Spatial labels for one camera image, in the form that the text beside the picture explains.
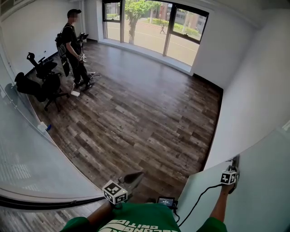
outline person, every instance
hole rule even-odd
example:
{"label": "person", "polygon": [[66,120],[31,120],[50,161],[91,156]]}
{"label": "person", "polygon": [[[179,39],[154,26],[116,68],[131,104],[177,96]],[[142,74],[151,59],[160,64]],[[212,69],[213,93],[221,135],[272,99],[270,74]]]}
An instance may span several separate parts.
{"label": "person", "polygon": [[161,24],[161,31],[160,31],[160,34],[161,34],[161,32],[163,32],[164,34],[166,34],[165,31],[164,31],[164,26],[165,26],[165,25],[162,23],[162,24]]}
{"label": "person", "polygon": [[81,44],[77,39],[74,24],[78,19],[78,14],[82,11],[77,9],[72,9],[68,11],[68,22],[63,28],[62,40],[67,49],[66,56],[72,66],[72,72],[74,75],[74,82],[76,88],[82,84],[86,84],[86,88],[90,88],[92,84],[90,83],[90,78],[87,75],[87,70],[80,60],[81,54]]}
{"label": "person", "polygon": [[[227,196],[234,185],[224,185],[210,217],[197,232],[227,232],[223,223]],[[68,221],[62,232],[180,232],[172,211],[161,204],[122,203],[114,209],[107,201],[88,218]]]}

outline black pants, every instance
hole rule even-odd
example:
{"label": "black pants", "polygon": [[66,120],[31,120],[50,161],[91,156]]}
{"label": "black pants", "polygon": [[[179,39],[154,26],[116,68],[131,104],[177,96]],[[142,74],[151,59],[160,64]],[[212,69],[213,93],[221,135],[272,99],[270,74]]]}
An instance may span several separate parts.
{"label": "black pants", "polygon": [[69,63],[72,66],[72,72],[74,75],[74,80],[76,83],[79,83],[81,81],[81,77],[83,81],[88,84],[90,79],[87,76],[87,70],[85,66],[83,65],[83,62],[79,62],[77,58],[75,58],[72,55],[67,55],[67,58],[69,60]]}

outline small screen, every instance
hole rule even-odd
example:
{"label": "small screen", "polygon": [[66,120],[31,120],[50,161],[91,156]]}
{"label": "small screen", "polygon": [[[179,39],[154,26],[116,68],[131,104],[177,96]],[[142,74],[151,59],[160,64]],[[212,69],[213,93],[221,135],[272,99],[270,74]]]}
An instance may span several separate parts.
{"label": "small screen", "polygon": [[159,198],[158,204],[173,206],[173,199]]}

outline office chair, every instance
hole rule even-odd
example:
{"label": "office chair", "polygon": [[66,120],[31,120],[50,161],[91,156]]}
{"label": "office chair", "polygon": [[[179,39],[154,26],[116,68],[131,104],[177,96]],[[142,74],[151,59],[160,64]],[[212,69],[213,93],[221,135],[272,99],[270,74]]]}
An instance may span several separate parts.
{"label": "office chair", "polygon": [[15,82],[18,92],[33,95],[39,102],[44,102],[48,99],[48,103],[44,107],[45,111],[48,111],[47,107],[51,102],[54,102],[58,112],[60,112],[56,99],[62,96],[70,97],[68,93],[60,93],[62,90],[60,89],[60,79],[57,74],[50,75],[42,85],[39,85],[37,82],[25,77],[23,72],[20,72],[17,74]]}
{"label": "office chair", "polygon": [[46,79],[48,75],[54,74],[53,69],[57,66],[57,63],[52,61],[44,62],[45,57],[41,58],[38,63],[35,61],[35,55],[33,53],[28,53],[26,57],[35,67],[36,76],[42,80]]}

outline large window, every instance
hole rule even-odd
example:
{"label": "large window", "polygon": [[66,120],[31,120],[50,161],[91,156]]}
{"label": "large window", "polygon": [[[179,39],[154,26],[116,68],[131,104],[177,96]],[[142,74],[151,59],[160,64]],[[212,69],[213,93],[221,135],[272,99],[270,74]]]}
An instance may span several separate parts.
{"label": "large window", "polygon": [[121,41],[121,14],[122,4],[120,0],[103,1],[104,37]]}
{"label": "large window", "polygon": [[192,66],[208,12],[152,0],[103,0],[104,35]]}

